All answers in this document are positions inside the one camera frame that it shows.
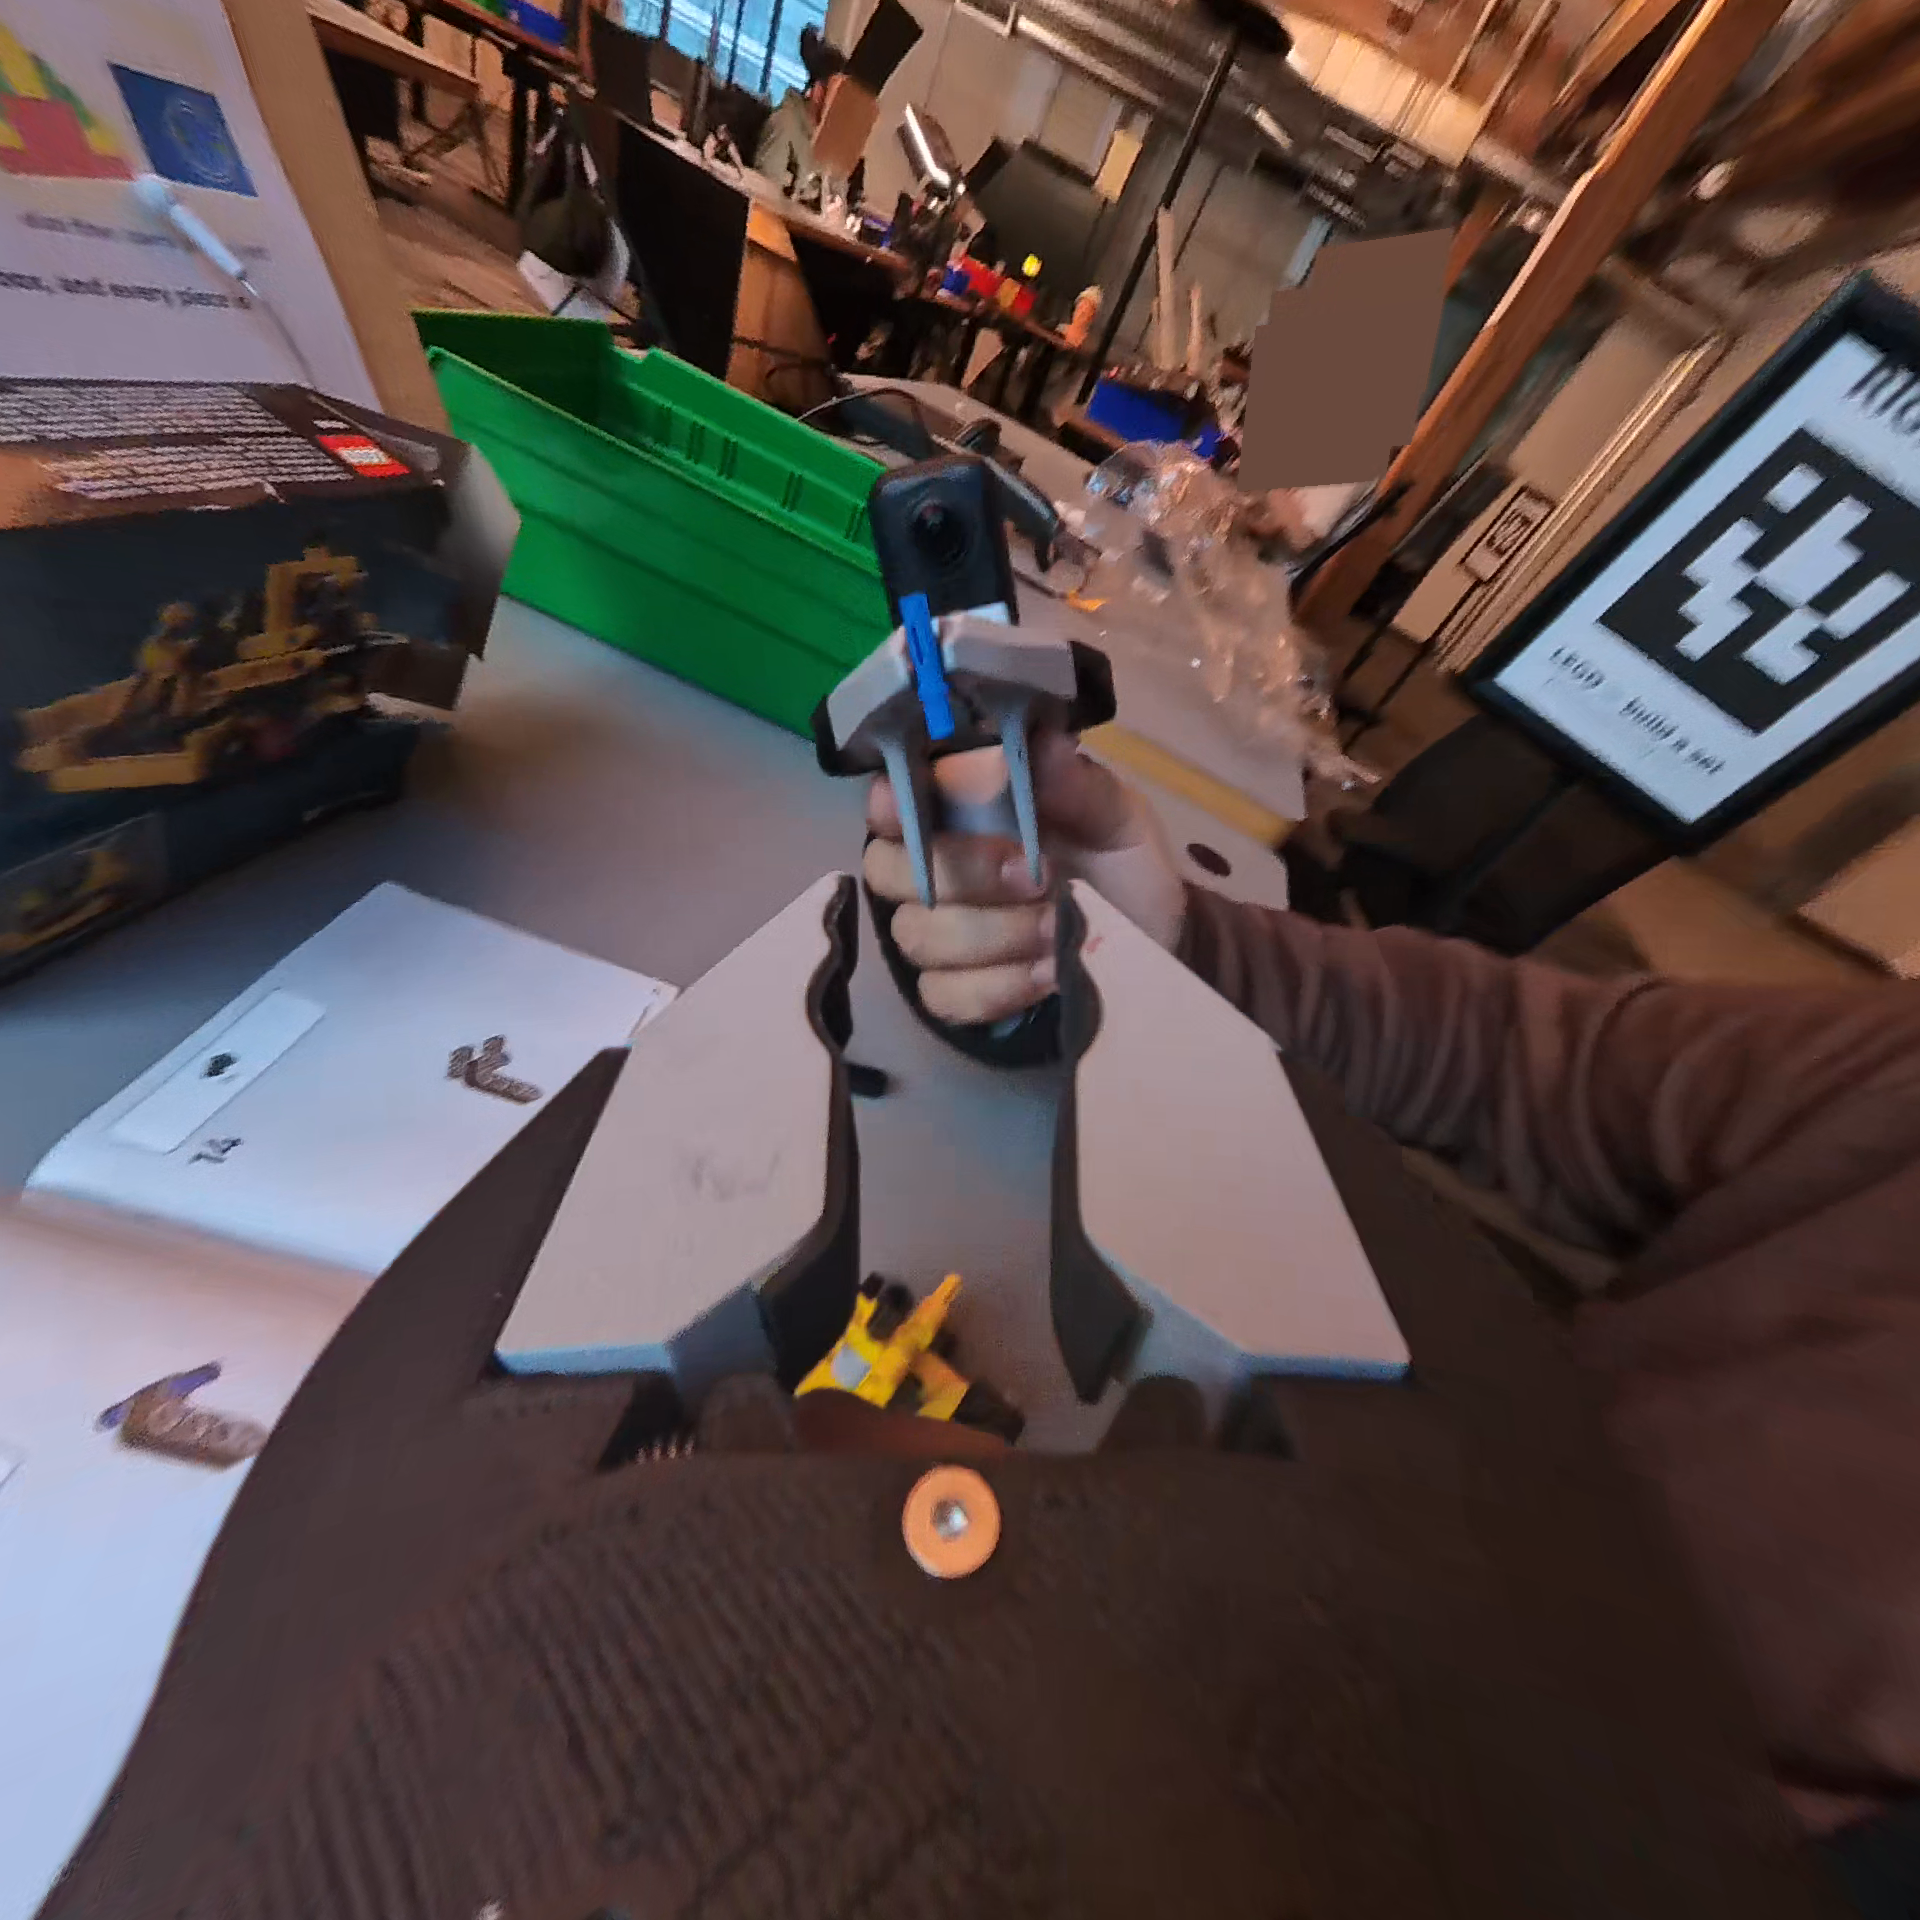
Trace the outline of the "yellow lego assembly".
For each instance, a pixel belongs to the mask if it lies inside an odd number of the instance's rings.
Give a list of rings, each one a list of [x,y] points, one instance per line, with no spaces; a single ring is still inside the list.
[[[962,1277],[950,1274],[926,1294],[872,1270],[830,1350],[805,1374],[795,1394],[841,1394],[880,1410],[987,1434],[1015,1445],[1025,1414],[991,1382],[966,1374],[952,1311]]]

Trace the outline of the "cluttered workbench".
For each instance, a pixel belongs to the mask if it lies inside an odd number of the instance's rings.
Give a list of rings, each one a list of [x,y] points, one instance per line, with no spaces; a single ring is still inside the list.
[[[790,414],[838,376],[922,376],[966,388],[1022,423],[1046,415],[1050,382],[1083,368],[1088,342],[997,299],[930,290],[913,266],[783,197],[749,197],[726,382]]]

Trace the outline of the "black monitor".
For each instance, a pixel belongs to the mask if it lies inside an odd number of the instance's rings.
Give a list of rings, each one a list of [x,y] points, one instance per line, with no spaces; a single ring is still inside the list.
[[[613,199],[666,348],[727,380],[749,247],[749,195],[687,143],[618,116]]]

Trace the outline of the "black lego set box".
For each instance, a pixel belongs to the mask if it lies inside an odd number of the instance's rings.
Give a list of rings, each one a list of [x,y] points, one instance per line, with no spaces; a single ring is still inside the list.
[[[295,384],[5,376],[3,975],[395,800],[519,517]]]

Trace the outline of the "person's brown sweater torso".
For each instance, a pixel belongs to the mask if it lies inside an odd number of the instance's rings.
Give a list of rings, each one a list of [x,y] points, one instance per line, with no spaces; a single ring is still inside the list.
[[[1915,1164],[1695,1202],[1575,1348],[1817,1836],[1915,1794]]]

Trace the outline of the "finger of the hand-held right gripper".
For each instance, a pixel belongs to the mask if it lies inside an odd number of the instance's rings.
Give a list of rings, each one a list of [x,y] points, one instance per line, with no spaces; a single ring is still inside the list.
[[[944,759],[944,823],[1015,831],[1030,878],[1043,883],[1037,739],[1070,715],[1072,645],[1025,635],[995,618],[950,618],[944,670],[959,702],[959,750]]]
[[[830,776],[887,776],[926,907],[937,902],[930,836],[941,823],[941,803],[930,768],[941,746],[930,743],[923,728],[905,637],[896,629],[830,692]]]

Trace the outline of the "person's right hand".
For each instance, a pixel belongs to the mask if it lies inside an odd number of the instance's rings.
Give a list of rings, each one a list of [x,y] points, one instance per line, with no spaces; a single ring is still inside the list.
[[[1001,1023],[1056,988],[1056,902],[1081,879],[1165,949],[1185,927],[1185,875],[1160,819],[1134,788],[1058,732],[1032,739],[1048,875],[1034,879],[1018,836],[929,838],[935,902],[923,902],[896,798],[878,775],[866,796],[862,875],[894,907],[894,939],[922,1007],[944,1023]]]

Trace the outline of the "small framed marker sign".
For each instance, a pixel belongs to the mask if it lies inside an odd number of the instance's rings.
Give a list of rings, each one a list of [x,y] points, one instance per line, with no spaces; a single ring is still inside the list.
[[[1517,482],[1499,496],[1486,522],[1458,555],[1458,568],[1478,586],[1498,582],[1512,563],[1549,523],[1558,500],[1529,484]]]

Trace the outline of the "white lego instruction booklet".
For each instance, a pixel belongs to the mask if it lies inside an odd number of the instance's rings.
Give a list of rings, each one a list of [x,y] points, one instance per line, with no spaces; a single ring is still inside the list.
[[[5,1199],[5,1915],[34,1915],[78,1851],[229,1508],[346,1316],[675,997],[385,883]]]

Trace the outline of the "white poster pin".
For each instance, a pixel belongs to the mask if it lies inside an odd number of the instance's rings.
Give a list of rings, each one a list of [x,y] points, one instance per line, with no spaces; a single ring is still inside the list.
[[[145,206],[154,219],[171,227],[218,275],[242,288],[242,293],[251,299],[265,296],[254,285],[249,267],[241,253],[179,197],[175,182],[160,176],[135,176],[131,186],[137,204]]]

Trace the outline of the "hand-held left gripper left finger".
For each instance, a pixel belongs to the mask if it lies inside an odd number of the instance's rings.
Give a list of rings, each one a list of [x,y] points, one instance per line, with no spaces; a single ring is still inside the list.
[[[635,1036],[497,1336],[515,1376],[795,1388],[859,1282],[857,885],[802,896]]]

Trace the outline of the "blue lego pin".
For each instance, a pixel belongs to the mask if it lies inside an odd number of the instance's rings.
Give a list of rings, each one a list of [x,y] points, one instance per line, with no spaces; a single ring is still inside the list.
[[[923,591],[902,596],[902,635],[929,740],[947,743],[957,734],[954,695],[947,679],[942,626]]]

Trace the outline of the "wooden support post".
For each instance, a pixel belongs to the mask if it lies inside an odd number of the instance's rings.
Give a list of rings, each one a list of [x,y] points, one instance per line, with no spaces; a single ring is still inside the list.
[[[1394,509],[1296,591],[1295,610],[1309,629],[1322,634],[1353,610],[1786,12],[1789,2],[1710,2],[1695,12],[1387,468],[1383,490],[1399,491]]]

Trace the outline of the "clear plastic bags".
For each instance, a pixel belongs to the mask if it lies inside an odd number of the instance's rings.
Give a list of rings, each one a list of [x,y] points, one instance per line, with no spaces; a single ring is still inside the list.
[[[1134,444],[1090,472],[1078,600],[1118,664],[1235,747],[1283,751],[1312,782],[1379,783],[1338,740],[1328,655],[1295,615],[1290,559],[1243,528],[1246,499],[1179,444]]]

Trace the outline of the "blue storage bin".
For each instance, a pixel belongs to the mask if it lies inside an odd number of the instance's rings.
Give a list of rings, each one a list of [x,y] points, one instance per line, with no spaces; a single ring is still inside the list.
[[[1206,382],[1195,376],[1133,380],[1105,375],[1083,402],[1090,424],[1123,444],[1190,446],[1217,456],[1222,424]]]

